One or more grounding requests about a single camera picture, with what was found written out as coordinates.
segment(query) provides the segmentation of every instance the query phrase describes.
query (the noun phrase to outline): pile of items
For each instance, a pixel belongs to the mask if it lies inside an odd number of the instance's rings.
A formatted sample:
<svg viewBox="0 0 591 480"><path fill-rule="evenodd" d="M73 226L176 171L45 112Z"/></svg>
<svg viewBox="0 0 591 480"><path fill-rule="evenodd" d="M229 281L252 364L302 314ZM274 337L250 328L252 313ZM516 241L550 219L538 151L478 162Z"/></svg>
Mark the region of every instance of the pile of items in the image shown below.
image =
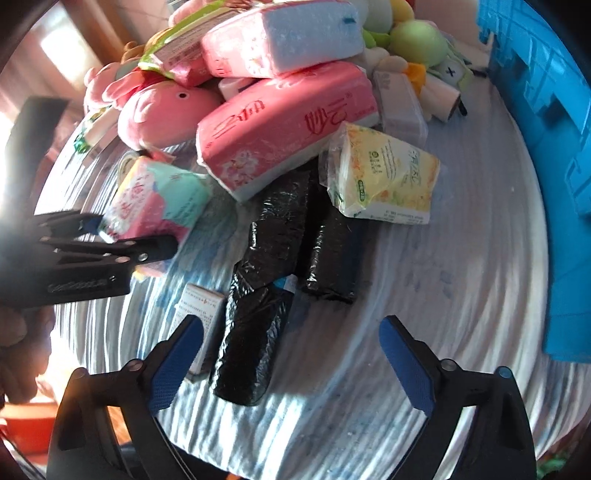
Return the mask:
<svg viewBox="0 0 591 480"><path fill-rule="evenodd" d="M77 142L88 149L116 121L142 155L125 165L104 215L111 241L172 233L182 244L211 179L238 202L262 192L210 375L216 395L253 405L295 289L352 303L366 222L429 222L439 161L421 150L427 121L461 109L472 71L405 0L191 0L170 25L87 74L85 104L96 113ZM208 176L161 151L195 136ZM150 267L142 273L168 265Z"/></svg>

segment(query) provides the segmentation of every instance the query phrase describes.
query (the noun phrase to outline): black clamp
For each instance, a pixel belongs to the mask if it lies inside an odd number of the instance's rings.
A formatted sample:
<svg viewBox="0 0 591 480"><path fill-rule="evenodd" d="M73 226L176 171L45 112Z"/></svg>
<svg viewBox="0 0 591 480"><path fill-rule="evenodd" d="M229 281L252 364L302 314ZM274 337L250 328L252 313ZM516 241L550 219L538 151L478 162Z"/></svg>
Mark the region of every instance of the black clamp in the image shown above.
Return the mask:
<svg viewBox="0 0 591 480"><path fill-rule="evenodd" d="M78 241L96 235L101 215L77 210L35 215L17 228L0 229L0 301L27 309L126 295L137 265L168 260L173 235L107 244Z"/></svg>
<svg viewBox="0 0 591 480"><path fill-rule="evenodd" d="M439 360L394 315L382 320L379 339L411 404L427 416L388 480L433 479L462 409L470 406L476 413L450 480L535 480L530 424L508 367L485 374Z"/></svg>
<svg viewBox="0 0 591 480"><path fill-rule="evenodd" d="M195 480L154 416L172 403L202 342L201 320L188 315L143 361L108 374L75 370L51 435L47 480L133 479L107 406L121 409L148 478Z"/></svg>

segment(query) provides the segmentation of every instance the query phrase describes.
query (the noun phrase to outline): plastic wrapper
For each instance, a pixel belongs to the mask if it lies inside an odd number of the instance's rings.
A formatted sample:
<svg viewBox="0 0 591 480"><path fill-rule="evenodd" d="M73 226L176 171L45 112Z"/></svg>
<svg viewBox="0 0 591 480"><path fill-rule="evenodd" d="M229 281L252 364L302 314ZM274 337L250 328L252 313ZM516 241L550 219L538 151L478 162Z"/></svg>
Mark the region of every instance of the plastic wrapper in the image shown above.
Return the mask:
<svg viewBox="0 0 591 480"><path fill-rule="evenodd" d="M317 157L345 119L379 123L371 82L352 63L334 61L261 80L199 122L198 162L244 202Z"/></svg>
<svg viewBox="0 0 591 480"><path fill-rule="evenodd" d="M429 130L408 77L403 73L375 72L374 82L384 133L423 148Z"/></svg>
<svg viewBox="0 0 591 480"><path fill-rule="evenodd" d="M265 394L293 292L269 284L253 290L236 273L226 308L226 331L211 377L215 395L252 406Z"/></svg>
<svg viewBox="0 0 591 480"><path fill-rule="evenodd" d="M151 235L174 235L179 250L210 199L200 175L140 157L107 207L99 226L108 242ZM138 267L153 277L164 275L172 260Z"/></svg>
<svg viewBox="0 0 591 480"><path fill-rule="evenodd" d="M222 344L210 379L215 395L256 404L271 380L296 287L312 172L292 171L264 194L249 247L234 267Z"/></svg>
<svg viewBox="0 0 591 480"><path fill-rule="evenodd" d="M322 155L330 200L353 218L429 223L440 163L397 138L343 122Z"/></svg>
<svg viewBox="0 0 591 480"><path fill-rule="evenodd" d="M314 205L302 290L325 300L353 303L368 221L345 217L320 192Z"/></svg>
<svg viewBox="0 0 591 480"><path fill-rule="evenodd" d="M218 77L277 76L363 51L357 9L348 2L272 3L212 28L203 56Z"/></svg>
<svg viewBox="0 0 591 480"><path fill-rule="evenodd" d="M213 27L239 14L223 4L224 0L211 2L162 32L147 47L139 67L159 72L184 87L195 87L212 78L203 58L201 39Z"/></svg>

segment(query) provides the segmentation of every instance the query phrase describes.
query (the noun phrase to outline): pink tissue pack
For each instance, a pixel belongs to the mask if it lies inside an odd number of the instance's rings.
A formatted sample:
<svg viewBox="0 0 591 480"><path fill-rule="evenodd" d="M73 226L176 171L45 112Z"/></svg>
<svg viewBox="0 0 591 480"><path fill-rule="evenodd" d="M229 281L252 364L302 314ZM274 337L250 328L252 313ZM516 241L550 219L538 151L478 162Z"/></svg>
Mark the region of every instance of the pink tissue pack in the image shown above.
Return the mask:
<svg viewBox="0 0 591 480"><path fill-rule="evenodd" d="M243 202L318 155L343 121L379 122L371 82L354 64L262 80L201 120L199 163Z"/></svg>
<svg viewBox="0 0 591 480"><path fill-rule="evenodd" d="M107 242L151 235L174 235L182 247L210 199L200 176L173 165L140 157L117 189L99 226ZM172 260L138 267L161 276Z"/></svg>
<svg viewBox="0 0 591 480"><path fill-rule="evenodd" d="M343 0L264 5L212 28L201 41L217 77L275 78L364 48L357 9Z"/></svg>

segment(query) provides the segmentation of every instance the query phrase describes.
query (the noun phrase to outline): blue gripper pad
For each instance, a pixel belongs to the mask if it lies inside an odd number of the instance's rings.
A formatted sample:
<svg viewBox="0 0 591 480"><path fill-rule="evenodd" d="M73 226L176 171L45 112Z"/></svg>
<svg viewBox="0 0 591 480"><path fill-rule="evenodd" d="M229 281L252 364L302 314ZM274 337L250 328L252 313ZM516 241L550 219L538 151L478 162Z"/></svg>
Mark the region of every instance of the blue gripper pad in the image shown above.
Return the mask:
<svg viewBox="0 0 591 480"><path fill-rule="evenodd" d="M203 324L201 320L195 315L189 315L188 317L192 317L190 324L177 339L152 377L151 394L148 400L148 408L152 415L156 415L159 410L168 408L173 402L183 378L187 375L203 344Z"/></svg>
<svg viewBox="0 0 591 480"><path fill-rule="evenodd" d="M87 220L83 226L84 233L90 233L91 235L98 235L99 234L99 225L102 220L100 218L91 218Z"/></svg>
<svg viewBox="0 0 591 480"><path fill-rule="evenodd" d="M435 407L433 382L409 348L407 340L387 317L379 326L379 342L412 406L430 417Z"/></svg>

